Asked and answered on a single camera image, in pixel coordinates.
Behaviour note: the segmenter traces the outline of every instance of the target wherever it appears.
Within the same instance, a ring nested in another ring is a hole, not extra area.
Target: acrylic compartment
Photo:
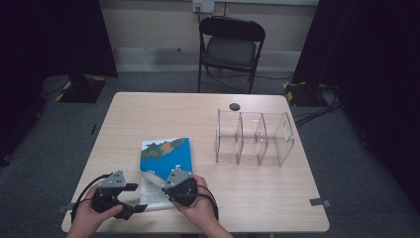
[[[281,166],[293,143],[286,112],[218,111],[217,164]]]

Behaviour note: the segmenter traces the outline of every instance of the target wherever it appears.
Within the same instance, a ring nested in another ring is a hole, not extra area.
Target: finger
[[[94,186],[92,186],[87,192],[86,195],[84,196],[84,199],[92,199],[93,196],[95,195],[95,191],[98,188],[98,184],[95,184]]]
[[[203,177],[194,175],[194,179],[197,181],[197,184],[207,187],[207,182]]]
[[[118,213],[120,213],[123,210],[123,205],[116,205],[113,206],[111,208],[109,208],[108,210],[100,213],[100,217],[102,219],[102,221],[105,221],[108,218],[111,218],[115,215],[117,215]]]

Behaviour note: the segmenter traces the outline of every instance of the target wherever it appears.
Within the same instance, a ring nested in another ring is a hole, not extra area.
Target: human hand
[[[87,191],[84,199],[80,202],[77,207],[76,216],[68,231],[67,238],[89,237],[99,228],[102,222],[117,215],[123,210],[122,205],[116,205],[102,213],[93,210],[90,206],[92,202],[91,199],[97,188],[97,184],[91,187]]]
[[[212,197],[207,187],[207,182],[203,177],[193,176],[197,181],[197,193],[206,194]],[[212,202],[202,196],[197,196],[194,203],[189,206],[183,206],[177,202],[173,205],[178,209],[179,212],[184,214],[188,218],[189,222],[197,226],[207,237],[232,237],[231,234],[219,223],[215,214]]]

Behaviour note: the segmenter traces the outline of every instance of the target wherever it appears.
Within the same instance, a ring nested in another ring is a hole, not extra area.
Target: right hand
[[[203,177],[200,176],[193,176],[194,179],[197,181],[198,185],[198,193],[207,194],[211,196],[209,191],[199,185],[207,187],[207,182]],[[217,222],[217,219],[214,215],[213,204],[205,197],[197,196],[194,203],[189,206],[183,206],[177,202],[174,202],[173,205],[178,209],[179,212],[184,214],[189,222],[193,225],[197,226],[198,228],[202,228],[209,223]]]

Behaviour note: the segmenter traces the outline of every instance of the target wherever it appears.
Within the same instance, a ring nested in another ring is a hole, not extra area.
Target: wall outlet
[[[192,12],[203,12],[204,0],[193,0],[192,1]]]
[[[204,0],[203,12],[214,13],[214,1],[205,1]]]

